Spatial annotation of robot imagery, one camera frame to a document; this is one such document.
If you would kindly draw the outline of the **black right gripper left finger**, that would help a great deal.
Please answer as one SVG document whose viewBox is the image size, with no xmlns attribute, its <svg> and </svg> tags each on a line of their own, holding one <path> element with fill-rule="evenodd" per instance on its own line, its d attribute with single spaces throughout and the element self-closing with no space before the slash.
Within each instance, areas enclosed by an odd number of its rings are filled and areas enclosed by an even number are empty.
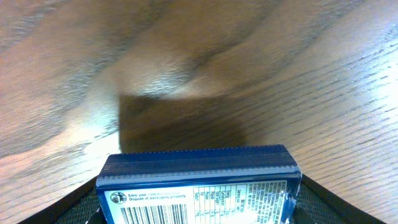
<svg viewBox="0 0 398 224">
<path fill-rule="evenodd" d="M 30 223 L 55 223 L 62 215 L 66 214 L 78 202 L 87 196 L 94 188 L 96 178 L 90 179 L 88 182 L 75 189 L 73 192 L 62 197 L 60 200 L 51 204 L 47 208 L 33 214 L 32 216 L 19 222 L 19 224 Z"/>
</svg>

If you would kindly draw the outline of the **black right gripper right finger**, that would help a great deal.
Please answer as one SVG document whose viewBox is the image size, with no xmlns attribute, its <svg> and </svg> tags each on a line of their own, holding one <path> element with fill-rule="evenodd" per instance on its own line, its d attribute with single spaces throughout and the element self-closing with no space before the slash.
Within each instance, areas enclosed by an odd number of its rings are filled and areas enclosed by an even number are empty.
<svg viewBox="0 0 398 224">
<path fill-rule="evenodd" d="M 386 224 L 356 208 L 306 175 L 302 176 L 291 223 L 294 224 Z"/>
</svg>

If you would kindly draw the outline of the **small blue box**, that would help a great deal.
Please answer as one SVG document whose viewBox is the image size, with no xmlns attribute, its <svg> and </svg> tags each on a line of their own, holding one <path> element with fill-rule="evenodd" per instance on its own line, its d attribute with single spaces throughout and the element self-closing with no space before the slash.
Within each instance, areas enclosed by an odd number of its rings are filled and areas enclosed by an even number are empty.
<svg viewBox="0 0 398 224">
<path fill-rule="evenodd" d="M 282 145 L 113 154 L 96 179 L 108 223 L 288 223 L 302 171 Z"/>
</svg>

